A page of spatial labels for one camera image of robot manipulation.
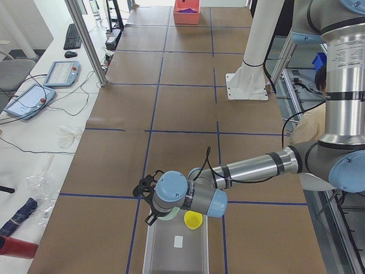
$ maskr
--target black keyboard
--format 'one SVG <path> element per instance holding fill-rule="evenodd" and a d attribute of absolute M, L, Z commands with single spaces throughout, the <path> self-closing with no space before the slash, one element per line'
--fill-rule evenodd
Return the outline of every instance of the black keyboard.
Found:
<path fill-rule="evenodd" d="M 81 48 L 81 38 L 75 24 L 72 23 L 68 26 L 63 49 L 74 50 L 79 48 Z"/>

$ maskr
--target white sticker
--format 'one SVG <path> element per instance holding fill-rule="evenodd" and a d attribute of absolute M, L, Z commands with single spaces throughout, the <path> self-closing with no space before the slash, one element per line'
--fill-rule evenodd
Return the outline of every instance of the white sticker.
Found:
<path fill-rule="evenodd" d="M 115 40 L 115 37 L 109 37 L 109 39 L 108 39 L 108 43 L 112 43 L 113 41 Z"/>
<path fill-rule="evenodd" d="M 173 247 L 183 248 L 183 238 L 182 236 L 175 236 L 175 241 L 173 243 Z"/>
<path fill-rule="evenodd" d="M 327 71 L 364 67 L 365 40 L 338 43 L 328 47 Z"/>

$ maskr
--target white desk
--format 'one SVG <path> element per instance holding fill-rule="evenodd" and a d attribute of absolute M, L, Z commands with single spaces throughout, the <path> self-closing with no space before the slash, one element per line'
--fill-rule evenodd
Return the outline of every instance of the white desk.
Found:
<path fill-rule="evenodd" d="M 85 15 L 84 20 L 90 30 L 90 37 L 94 43 L 98 57 L 102 61 L 106 53 L 104 44 L 106 41 L 106 30 L 102 28 L 99 23 L 96 26 L 93 17 Z M 56 90 L 57 95 L 54 99 L 58 99 L 73 92 L 76 87 L 84 82 L 88 73 L 93 71 L 84 45 L 81 46 L 81 49 L 74 50 L 78 53 L 77 57 L 70 59 L 64 57 L 64 38 L 70 22 L 71 20 L 60 30 L 59 35 L 55 37 L 31 72 L 31 75 L 47 74 L 53 61 L 78 60 L 80 62 L 81 71 L 78 80 L 70 88 Z M 42 84 L 45 78 L 36 79 Z M 33 83 L 35 83 L 33 80 L 25 82 L 19 88 L 17 95 L 22 93 Z M 55 111 L 46 107 L 37 116 L 27 122 L 19 120 L 14 123 L 0 125 L 0 129 L 3 131 L 1 137 L 20 146 L 24 150 L 75 152 L 79 143 L 77 140 L 75 140 L 71 147 L 66 150 L 58 147 L 58 132 L 60 126 L 85 128 L 86 120 L 91 113 L 100 88 L 95 74 L 93 74 L 87 83 L 83 85 L 83 88 L 89 93 L 90 97 L 87 107 L 79 115 L 70 116 L 62 110 Z M 55 102 L 52 106 L 64 108 L 68 112 L 75 114 L 84 106 L 86 99 L 87 94 L 81 89 L 77 89 L 73 94 Z M 0 114 L 0 119 L 8 117 L 10 116 L 4 112 Z M 0 185 L 16 189 L 14 194 L 0 192 L 1 227 L 25 204 L 29 197 L 33 196 L 32 190 L 27 187 L 26 178 L 32 175 L 40 175 L 48 161 L 51 160 L 52 154 L 24 153 L 0 140 L 0 155 Z M 60 190 L 72 158 L 73 155 L 54 155 L 50 168 L 47 171 L 47 174 L 49 175 L 47 183 L 50 196 L 56 195 Z M 37 220 L 39 219 L 39 215 L 37 216 L 37 211 L 35 211 L 28 220 L 11 235 L 11 237 L 39 243 L 45 229 L 44 225 L 37 224 Z M 32 260 L 0 256 L 0 272 L 14 274 L 27 273 L 31 262 Z"/>

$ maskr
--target robotic arm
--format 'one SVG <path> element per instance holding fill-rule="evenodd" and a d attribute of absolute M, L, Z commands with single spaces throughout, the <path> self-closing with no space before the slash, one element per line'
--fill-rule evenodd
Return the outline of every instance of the robotic arm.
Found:
<path fill-rule="evenodd" d="M 328 45 L 326 130 L 318 141 L 206 170 L 196 168 L 187 178 L 178 171 L 166 172 L 159 180 L 157 173 L 148 175 L 133 191 L 151 206 L 146 223 L 152 225 L 173 207 L 221 217 L 228 202 L 221 189 L 287 172 L 312 173 L 347 192 L 364 191 L 364 15 L 365 1 L 295 0 L 293 31 L 303 40 L 321 34 Z"/>

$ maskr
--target computer mouse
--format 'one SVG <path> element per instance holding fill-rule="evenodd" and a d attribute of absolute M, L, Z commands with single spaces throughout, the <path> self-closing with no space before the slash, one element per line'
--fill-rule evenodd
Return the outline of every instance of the computer mouse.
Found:
<path fill-rule="evenodd" d="M 71 50 L 68 50 L 64 53 L 64 56 L 66 58 L 72 58 L 72 57 L 76 57 L 78 56 L 78 53 L 74 52 L 74 51 L 71 51 Z"/>

